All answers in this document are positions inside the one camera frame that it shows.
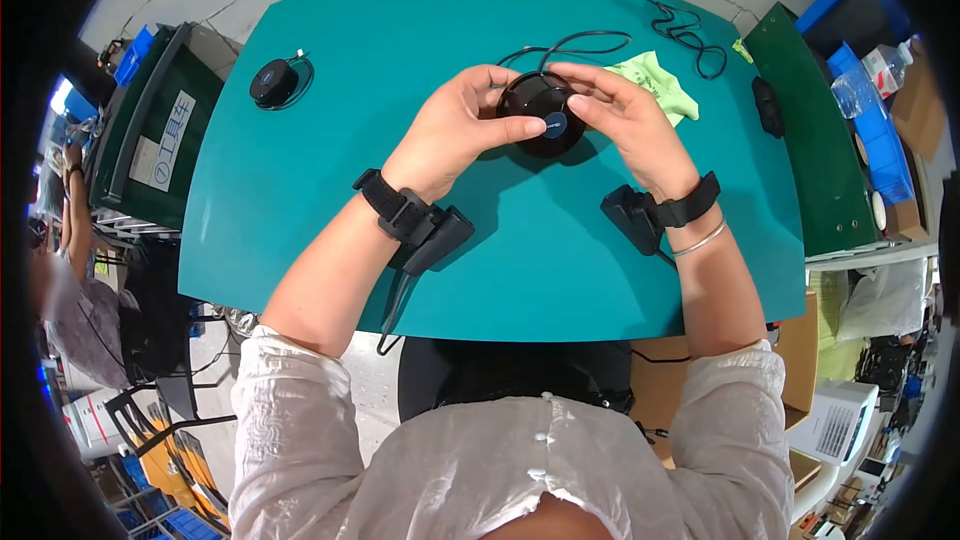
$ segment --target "silver bangle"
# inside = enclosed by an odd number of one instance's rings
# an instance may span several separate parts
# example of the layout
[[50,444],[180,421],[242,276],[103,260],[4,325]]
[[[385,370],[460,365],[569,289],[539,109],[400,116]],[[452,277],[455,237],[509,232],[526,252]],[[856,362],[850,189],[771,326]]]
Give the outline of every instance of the silver bangle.
[[681,250],[681,251],[679,251],[679,252],[673,253],[673,256],[674,256],[674,257],[681,257],[681,256],[683,256],[683,255],[686,255],[687,253],[692,253],[693,251],[695,251],[696,249],[698,249],[698,248],[700,248],[701,246],[705,245],[706,243],[710,242],[711,240],[713,240],[713,239],[716,238],[717,236],[720,236],[720,234],[723,232],[724,228],[726,228],[726,227],[727,227],[727,219],[726,219],[726,217],[724,217],[723,219],[721,219],[720,225],[718,225],[718,226],[716,227],[716,229],[713,230],[712,232],[710,232],[704,239],[700,240],[699,242],[697,242],[697,243],[694,244],[693,246],[690,246],[689,248],[684,248],[683,250]]

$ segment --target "button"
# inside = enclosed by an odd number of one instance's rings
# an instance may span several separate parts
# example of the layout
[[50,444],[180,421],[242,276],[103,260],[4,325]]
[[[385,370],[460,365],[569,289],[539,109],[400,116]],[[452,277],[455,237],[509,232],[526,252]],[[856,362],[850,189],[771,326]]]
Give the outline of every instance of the button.
[[543,138],[559,138],[564,130],[567,129],[567,116],[561,111],[555,111],[543,118],[546,123],[546,131],[543,132]]

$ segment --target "round speaker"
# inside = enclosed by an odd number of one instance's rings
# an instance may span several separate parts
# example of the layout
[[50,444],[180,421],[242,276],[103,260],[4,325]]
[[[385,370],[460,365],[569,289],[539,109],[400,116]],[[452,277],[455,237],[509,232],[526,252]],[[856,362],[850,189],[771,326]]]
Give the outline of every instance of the round speaker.
[[299,80],[287,59],[273,59],[253,77],[249,95],[261,109],[276,109],[294,93]]
[[545,132],[516,146],[532,157],[554,159],[572,149],[587,129],[567,106],[567,99],[575,94],[567,80],[556,73],[530,71],[503,90],[496,105],[496,116],[525,115],[544,120]]

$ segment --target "black round device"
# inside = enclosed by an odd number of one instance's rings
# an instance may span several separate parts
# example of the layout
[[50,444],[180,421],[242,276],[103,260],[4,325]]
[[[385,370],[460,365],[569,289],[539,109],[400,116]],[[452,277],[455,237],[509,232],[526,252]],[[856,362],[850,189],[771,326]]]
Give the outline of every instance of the black round device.
[[[301,82],[302,74],[306,78]],[[313,83],[313,64],[303,50],[287,59],[273,59],[262,66],[249,83],[249,96],[265,111],[280,111],[293,105]]]
[[572,149],[584,135],[587,125],[570,111],[567,99],[575,95],[567,80],[551,71],[530,71],[503,90],[496,105],[496,116],[525,115],[546,122],[546,131],[517,143],[532,157],[553,159]]
[[276,109],[294,94],[300,76],[286,59],[264,65],[249,84],[249,95],[261,109]]

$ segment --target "white label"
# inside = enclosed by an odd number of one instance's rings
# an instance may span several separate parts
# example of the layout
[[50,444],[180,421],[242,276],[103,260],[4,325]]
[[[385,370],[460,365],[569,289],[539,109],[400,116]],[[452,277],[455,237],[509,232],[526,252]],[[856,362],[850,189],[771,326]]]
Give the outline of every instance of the white label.
[[867,56],[863,57],[863,66],[867,68],[867,73],[870,74],[870,80],[872,80],[873,85],[876,86],[876,90],[880,91],[882,98],[886,99],[897,90],[900,90],[900,85],[894,78],[893,73],[890,72],[890,69],[887,68],[887,62],[883,60],[883,56],[878,49],[874,48]]
[[154,163],[157,162],[157,151],[160,147],[150,138],[140,136],[136,144],[136,152],[133,153],[133,160],[129,164],[130,179],[150,186],[150,180],[154,176]]
[[186,125],[190,121],[190,114],[197,99],[181,90],[176,95],[174,107],[167,117],[167,124],[163,128],[163,136],[156,150],[156,159],[153,161],[150,186],[165,193],[170,192],[170,178],[177,163],[177,153],[180,152],[180,143],[184,138]]

